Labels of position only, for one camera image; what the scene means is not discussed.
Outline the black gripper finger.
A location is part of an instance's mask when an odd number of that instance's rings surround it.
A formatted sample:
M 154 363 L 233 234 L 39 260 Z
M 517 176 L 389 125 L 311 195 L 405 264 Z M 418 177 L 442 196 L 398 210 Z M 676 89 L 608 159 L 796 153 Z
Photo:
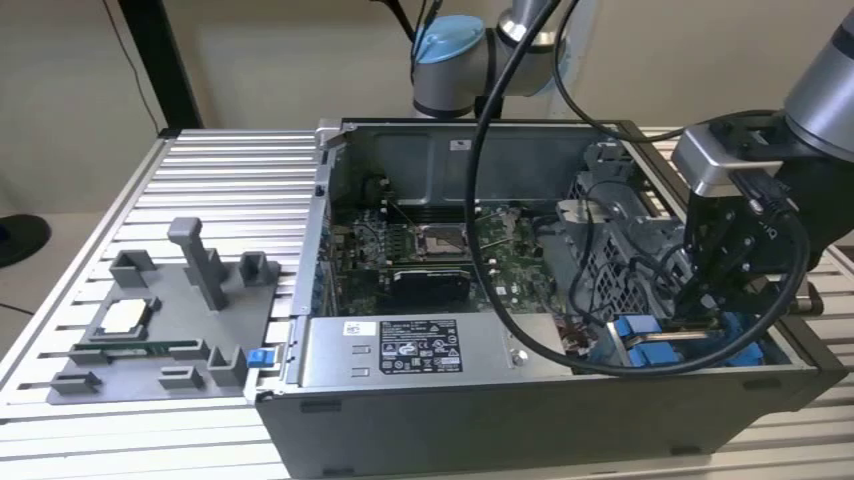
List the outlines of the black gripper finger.
M 730 274 L 724 282 L 720 295 L 720 311 L 741 315 L 764 317 L 769 312 L 781 316 L 781 310 L 773 306 L 778 301 L 781 285 L 766 276 L 748 275 L 745 272 Z
M 708 296 L 710 289 L 713 270 L 713 261 L 693 266 L 693 277 L 682 287 L 674 301 L 676 309 L 673 319 L 678 323 L 706 321 L 716 313 L 714 302 L 712 302 L 710 305 L 706 305 L 704 302 L 704 298 Z

